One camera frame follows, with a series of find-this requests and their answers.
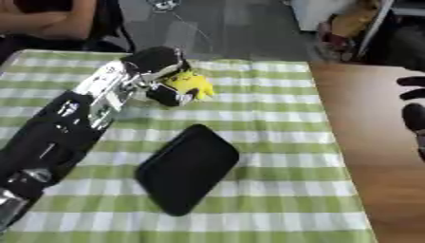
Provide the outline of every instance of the person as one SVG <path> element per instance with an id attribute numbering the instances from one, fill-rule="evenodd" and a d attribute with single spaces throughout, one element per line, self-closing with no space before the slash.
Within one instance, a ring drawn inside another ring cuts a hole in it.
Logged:
<path id="1" fill-rule="evenodd" d="M 84 40 L 97 0 L 0 0 L 0 34 Z"/>
<path id="2" fill-rule="evenodd" d="M 98 0 L 0 0 L 0 64 L 25 48 L 78 50 Z"/>

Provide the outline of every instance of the yellow object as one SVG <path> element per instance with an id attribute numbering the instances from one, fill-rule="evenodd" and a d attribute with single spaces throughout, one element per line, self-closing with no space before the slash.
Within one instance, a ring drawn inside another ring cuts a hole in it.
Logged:
<path id="1" fill-rule="evenodd" d="M 175 88 L 181 94 L 197 89 L 196 98 L 199 100 L 203 100 L 207 95 L 214 95 L 213 85 L 204 76 L 197 75 L 192 71 L 180 72 L 165 80 L 164 83 Z"/>

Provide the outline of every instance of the cable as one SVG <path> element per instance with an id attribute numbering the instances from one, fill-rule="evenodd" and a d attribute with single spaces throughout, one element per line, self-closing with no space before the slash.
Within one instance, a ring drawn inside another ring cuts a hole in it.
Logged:
<path id="1" fill-rule="evenodd" d="M 172 11 L 173 15 L 179 19 L 181 22 L 183 22 L 184 24 L 186 24 L 187 26 L 189 26 L 190 28 L 194 29 L 195 31 L 199 32 L 202 37 L 205 38 L 205 40 L 207 41 L 207 44 L 210 48 L 210 54 L 213 53 L 214 51 L 214 46 L 213 46 L 213 40 L 206 34 L 204 33 L 201 29 L 199 29 L 198 27 L 186 22 L 182 17 L 180 17 L 180 15 L 178 15 L 175 11 Z"/>
<path id="2" fill-rule="evenodd" d="M 214 51 L 212 38 L 209 37 L 204 31 L 199 29 L 197 26 L 192 25 L 188 23 L 187 21 L 185 21 L 180 15 L 176 13 L 175 8 L 181 4 L 181 0 L 174 0 L 174 4 L 172 6 L 170 5 L 170 1 L 172 0 L 168 0 L 168 1 L 167 0 L 146 0 L 146 2 L 152 6 L 153 12 L 156 12 L 156 13 L 172 12 L 175 18 L 177 18 L 178 20 L 180 20 L 181 22 L 183 22 L 190 28 L 194 29 L 196 32 L 199 32 L 202 35 L 202 37 L 205 39 L 205 41 L 207 42 L 210 49 L 210 54 L 212 54 Z M 164 4 L 163 6 L 164 8 L 163 9 L 158 8 L 157 4 Z"/>

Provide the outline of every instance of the person's arm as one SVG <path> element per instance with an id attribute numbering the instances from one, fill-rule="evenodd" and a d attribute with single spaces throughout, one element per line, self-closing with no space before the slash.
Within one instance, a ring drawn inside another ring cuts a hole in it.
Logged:
<path id="1" fill-rule="evenodd" d="M 97 0 L 73 0 L 72 10 L 60 23 L 44 28 L 46 38 L 70 38 L 84 40 L 90 34 Z"/>
<path id="2" fill-rule="evenodd" d="M 60 23 L 66 18 L 63 12 L 15 14 L 0 12 L 1 34 L 27 34 L 40 28 Z"/>

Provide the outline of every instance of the table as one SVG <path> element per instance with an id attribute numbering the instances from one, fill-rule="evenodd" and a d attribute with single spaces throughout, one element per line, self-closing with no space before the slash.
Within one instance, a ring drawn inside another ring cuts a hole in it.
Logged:
<path id="1" fill-rule="evenodd" d="M 425 164 L 404 128 L 397 67 L 311 65 L 344 160 L 379 242 L 425 239 Z"/>
<path id="2" fill-rule="evenodd" d="M 0 141 L 120 56 L 21 53 L 0 78 Z M 173 109 L 129 103 L 72 174 L 9 229 L 6 242 L 376 242 L 306 63 L 192 63 L 217 95 Z M 171 217 L 133 173 L 198 122 L 235 145 L 241 159 L 191 214 Z"/>

